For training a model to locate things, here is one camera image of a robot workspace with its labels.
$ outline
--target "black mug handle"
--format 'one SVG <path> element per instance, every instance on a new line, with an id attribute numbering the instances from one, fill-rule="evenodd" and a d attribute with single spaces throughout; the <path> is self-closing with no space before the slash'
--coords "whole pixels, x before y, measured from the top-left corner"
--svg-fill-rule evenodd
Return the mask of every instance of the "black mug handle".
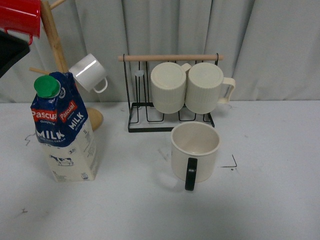
<path id="1" fill-rule="evenodd" d="M 189 157 L 188 165 L 186 167 L 185 185 L 184 189 L 193 191 L 195 188 L 196 174 L 197 174 L 198 159 Z"/>

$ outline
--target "pascual logo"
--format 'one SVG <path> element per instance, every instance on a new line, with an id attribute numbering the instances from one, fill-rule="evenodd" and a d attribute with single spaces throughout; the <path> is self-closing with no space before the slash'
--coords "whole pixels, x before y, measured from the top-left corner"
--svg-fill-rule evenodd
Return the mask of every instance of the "pascual logo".
<path id="1" fill-rule="evenodd" d="M 51 122 L 57 121 L 57 111 L 48 111 L 48 110 L 42 110 L 42 109 L 31 109 L 32 116 L 35 122 L 38 122 L 39 120 L 47 120 Z"/>
<path id="2" fill-rule="evenodd" d="M 63 99 L 66 95 L 66 90 L 64 87 L 61 87 L 59 98 Z"/>
<path id="3" fill-rule="evenodd" d="M 59 114 L 59 118 L 61 119 L 61 121 L 65 123 L 70 114 L 77 108 L 78 106 L 76 105 L 75 101 L 71 100 L 67 109 Z"/>

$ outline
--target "white table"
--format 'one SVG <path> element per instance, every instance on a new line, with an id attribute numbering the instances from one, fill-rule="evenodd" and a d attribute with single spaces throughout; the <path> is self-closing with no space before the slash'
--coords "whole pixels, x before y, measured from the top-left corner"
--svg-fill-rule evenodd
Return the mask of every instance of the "white table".
<path id="1" fill-rule="evenodd" d="M 169 132 L 129 133 L 126 102 L 86 106 L 104 116 L 96 179 L 57 183 L 30 104 L 0 104 L 1 240 L 320 239 L 320 101 L 219 105 L 215 169 L 192 192 Z"/>

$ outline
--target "blue label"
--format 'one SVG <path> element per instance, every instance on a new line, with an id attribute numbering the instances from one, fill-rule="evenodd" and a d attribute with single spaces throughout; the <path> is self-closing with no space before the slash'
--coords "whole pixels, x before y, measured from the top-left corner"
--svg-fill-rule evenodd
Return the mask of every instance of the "blue label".
<path id="1" fill-rule="evenodd" d="M 67 147 L 77 137 L 88 119 L 88 112 L 78 92 L 72 73 L 53 72 L 50 76 L 59 81 L 57 96 L 35 96 L 31 111 L 38 141 L 54 147 Z"/>

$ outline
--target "wooden rod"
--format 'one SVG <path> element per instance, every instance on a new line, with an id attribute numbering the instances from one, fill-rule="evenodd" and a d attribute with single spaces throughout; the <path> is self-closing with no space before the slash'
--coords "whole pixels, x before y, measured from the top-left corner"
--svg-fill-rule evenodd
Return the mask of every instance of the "wooden rod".
<path id="1" fill-rule="evenodd" d="M 149 61 L 216 61 L 217 55 L 122 55 L 119 62 L 149 62 Z"/>
<path id="2" fill-rule="evenodd" d="M 52 10 L 52 9 L 58 7 L 60 4 L 63 4 L 65 1 L 66 1 L 66 0 L 57 0 L 57 1 L 55 1 L 54 3 L 52 3 L 52 4 L 50 5 L 50 9 Z"/>
<path id="3" fill-rule="evenodd" d="M 58 71 L 66 73 L 69 69 L 48 1 L 41 1 L 41 19 Z"/>
<path id="4" fill-rule="evenodd" d="M 35 73 L 38 73 L 38 74 L 43 74 L 43 75 L 49 75 L 50 74 L 49 71 L 41 70 L 41 69 L 38 69 L 38 68 L 35 68 L 35 67 L 29 67 L 29 71 L 35 72 Z"/>

